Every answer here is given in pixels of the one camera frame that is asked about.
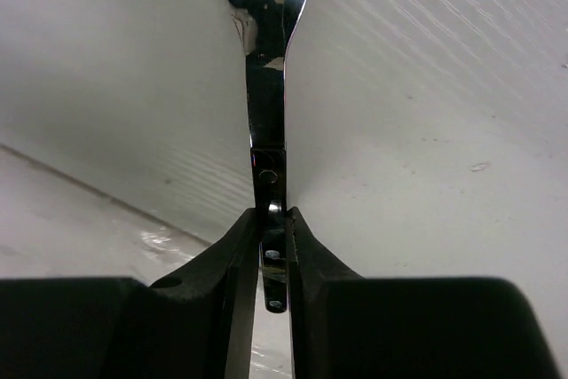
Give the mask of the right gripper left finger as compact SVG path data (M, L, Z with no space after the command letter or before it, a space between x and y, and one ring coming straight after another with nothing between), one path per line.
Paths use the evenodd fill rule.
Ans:
M245 210L226 234L155 281L168 301L156 328L161 378L246 378L258 280L256 212Z

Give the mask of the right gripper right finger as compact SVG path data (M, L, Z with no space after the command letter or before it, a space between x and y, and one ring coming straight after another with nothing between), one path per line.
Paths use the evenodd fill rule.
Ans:
M351 322L332 325L328 317L341 311L329 288L361 276L314 236L298 207L287 213L286 248L293 376L367 378L366 354L352 336L339 336Z

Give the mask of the black handled steel fork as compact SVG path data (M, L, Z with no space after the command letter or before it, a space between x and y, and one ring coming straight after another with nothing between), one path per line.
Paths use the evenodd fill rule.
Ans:
M285 62L306 0L227 0L245 56L250 162L264 304L288 308Z

